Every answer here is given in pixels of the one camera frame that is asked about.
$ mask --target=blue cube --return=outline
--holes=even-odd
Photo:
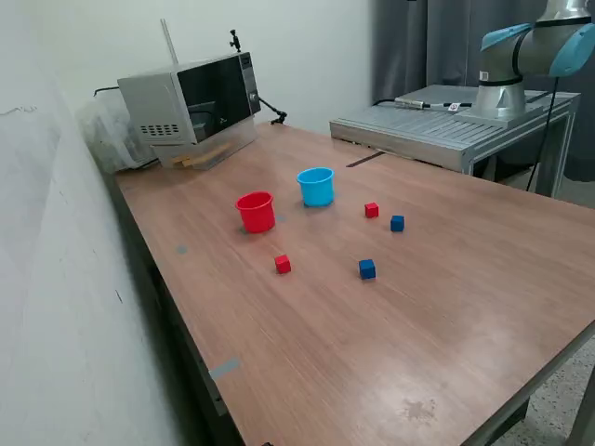
[[[374,279],[376,277],[374,260],[360,260],[360,276],[363,280]]]
[[[393,232],[403,232],[405,229],[404,216],[392,216],[390,219],[390,230]]]

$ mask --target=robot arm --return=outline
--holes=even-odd
[[[549,0],[535,24],[488,33],[482,42],[473,112],[494,118],[523,114],[524,75],[563,77],[580,70],[595,47],[587,5],[588,0]]]

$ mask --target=red cube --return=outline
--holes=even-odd
[[[277,272],[279,274],[285,274],[291,271],[291,263],[289,263],[289,257],[285,255],[275,257],[275,266],[277,267]]]
[[[374,218],[378,216],[378,205],[376,203],[368,203],[365,206],[365,216],[368,218]]]

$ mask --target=floor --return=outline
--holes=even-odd
[[[509,185],[523,188],[528,176]],[[558,199],[595,209],[595,182],[565,179]],[[583,346],[531,398],[526,419],[495,446],[562,446],[570,434],[589,374],[595,364],[595,337]]]

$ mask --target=cube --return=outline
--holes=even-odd
[[[390,230],[393,232],[403,232],[405,229],[404,216],[392,216],[390,219]]]
[[[365,216],[374,218],[378,216],[378,205],[376,203],[368,203],[365,206]]]
[[[291,263],[289,263],[289,257],[286,255],[275,257],[275,267],[279,274],[286,274],[291,271]]]
[[[360,260],[360,277],[362,280],[374,279],[376,277],[374,260]]]

